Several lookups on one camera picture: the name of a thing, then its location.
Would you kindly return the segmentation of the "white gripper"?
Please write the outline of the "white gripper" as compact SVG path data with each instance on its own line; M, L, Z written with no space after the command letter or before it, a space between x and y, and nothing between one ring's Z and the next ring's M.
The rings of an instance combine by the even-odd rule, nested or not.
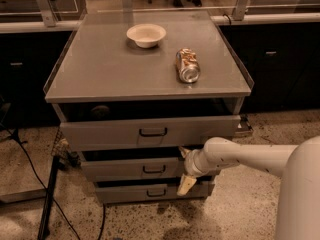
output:
M195 185L198 177L208 174L210 171L219 170L222 161L212 152L205 149L187 149L178 147L181 156L184 158L184 167L187 175L183 174L177 190L178 196L185 196Z

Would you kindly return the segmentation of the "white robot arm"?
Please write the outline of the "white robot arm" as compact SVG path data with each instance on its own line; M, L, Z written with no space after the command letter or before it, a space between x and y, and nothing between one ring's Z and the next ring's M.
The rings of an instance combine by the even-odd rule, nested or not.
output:
M214 137L201 149L181 148L185 173L177 194L197 179L239 164L281 179L275 240L320 240L320 137L299 145L244 145Z

